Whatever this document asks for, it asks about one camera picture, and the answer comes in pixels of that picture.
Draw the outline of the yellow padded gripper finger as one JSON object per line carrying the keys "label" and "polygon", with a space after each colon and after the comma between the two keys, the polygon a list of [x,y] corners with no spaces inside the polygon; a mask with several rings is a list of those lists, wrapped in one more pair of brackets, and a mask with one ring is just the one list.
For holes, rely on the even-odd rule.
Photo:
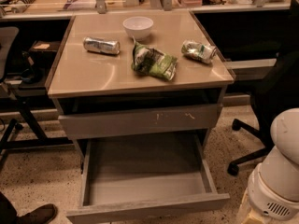
{"label": "yellow padded gripper finger", "polygon": [[245,189],[236,215],[236,224],[268,224],[268,218],[263,217],[249,204],[249,194],[247,189]]}

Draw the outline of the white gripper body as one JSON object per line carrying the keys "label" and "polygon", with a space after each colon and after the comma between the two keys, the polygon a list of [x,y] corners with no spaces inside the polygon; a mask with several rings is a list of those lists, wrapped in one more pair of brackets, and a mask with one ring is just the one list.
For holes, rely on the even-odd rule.
{"label": "white gripper body", "polygon": [[291,220],[299,212],[298,186],[278,178],[260,163],[249,176],[249,203],[262,217]]}

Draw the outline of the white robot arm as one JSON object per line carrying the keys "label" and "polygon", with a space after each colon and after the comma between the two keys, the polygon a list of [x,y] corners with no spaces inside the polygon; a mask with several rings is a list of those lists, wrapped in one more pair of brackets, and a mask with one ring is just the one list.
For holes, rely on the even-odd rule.
{"label": "white robot arm", "polygon": [[291,220],[299,212],[299,108],[277,115],[274,147],[249,176],[234,224]]}

